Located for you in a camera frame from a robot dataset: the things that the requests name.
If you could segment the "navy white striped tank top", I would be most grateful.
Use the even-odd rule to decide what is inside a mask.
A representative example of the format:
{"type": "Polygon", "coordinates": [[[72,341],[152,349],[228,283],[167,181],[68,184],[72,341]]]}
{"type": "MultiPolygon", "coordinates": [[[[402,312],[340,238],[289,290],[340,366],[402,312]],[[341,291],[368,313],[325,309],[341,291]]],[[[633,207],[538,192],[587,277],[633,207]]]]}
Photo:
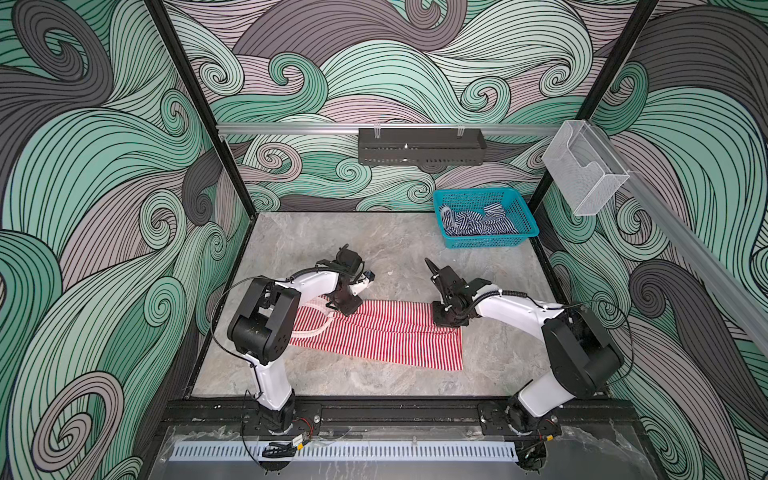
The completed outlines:
{"type": "Polygon", "coordinates": [[[501,203],[486,205],[481,212],[456,211],[448,205],[438,210],[445,233],[451,237],[512,235],[519,231],[501,203]]]}

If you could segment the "teal plastic basket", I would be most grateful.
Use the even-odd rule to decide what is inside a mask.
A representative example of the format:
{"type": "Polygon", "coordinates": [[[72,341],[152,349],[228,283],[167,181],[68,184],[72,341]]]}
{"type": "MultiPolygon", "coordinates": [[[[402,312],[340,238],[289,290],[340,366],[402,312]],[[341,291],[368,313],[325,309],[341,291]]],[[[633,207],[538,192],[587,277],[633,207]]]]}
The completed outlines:
{"type": "Polygon", "coordinates": [[[432,199],[449,249],[516,247],[540,233],[527,202],[514,188],[442,189],[432,199]]]}

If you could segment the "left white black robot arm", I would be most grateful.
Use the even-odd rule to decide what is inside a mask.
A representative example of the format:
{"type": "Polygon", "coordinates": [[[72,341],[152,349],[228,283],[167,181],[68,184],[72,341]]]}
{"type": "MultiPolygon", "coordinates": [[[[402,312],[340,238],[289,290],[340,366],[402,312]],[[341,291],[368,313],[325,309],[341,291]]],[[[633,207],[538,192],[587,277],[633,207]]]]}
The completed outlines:
{"type": "Polygon", "coordinates": [[[281,412],[294,390],[282,359],[294,332],[299,309],[327,299],[333,313],[349,316],[362,305],[360,293],[375,274],[363,266],[316,265],[286,279],[257,276],[250,280],[227,329],[235,356],[253,369],[256,400],[272,412],[281,412]]]}

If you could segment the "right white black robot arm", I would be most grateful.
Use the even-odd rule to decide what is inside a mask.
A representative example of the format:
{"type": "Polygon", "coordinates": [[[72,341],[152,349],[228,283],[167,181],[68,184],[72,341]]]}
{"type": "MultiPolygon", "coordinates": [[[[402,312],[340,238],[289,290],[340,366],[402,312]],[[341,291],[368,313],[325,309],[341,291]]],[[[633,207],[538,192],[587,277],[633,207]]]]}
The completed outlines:
{"type": "Polygon", "coordinates": [[[432,303],[438,327],[461,328],[491,319],[539,341],[550,370],[510,399],[508,416],[517,429],[574,399],[590,399],[624,364],[624,354],[591,308],[535,300],[489,280],[466,281],[451,267],[425,260],[440,299],[432,303]]]}

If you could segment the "red white striped tank top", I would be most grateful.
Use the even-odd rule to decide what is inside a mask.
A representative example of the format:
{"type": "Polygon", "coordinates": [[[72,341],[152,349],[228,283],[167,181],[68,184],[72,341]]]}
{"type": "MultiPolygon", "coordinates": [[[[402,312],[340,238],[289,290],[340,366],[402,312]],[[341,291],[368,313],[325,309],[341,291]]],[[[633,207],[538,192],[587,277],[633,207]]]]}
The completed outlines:
{"type": "Polygon", "coordinates": [[[429,303],[365,300],[346,316],[318,297],[299,308],[290,344],[412,367],[463,369],[461,331],[436,326],[429,303]]]}

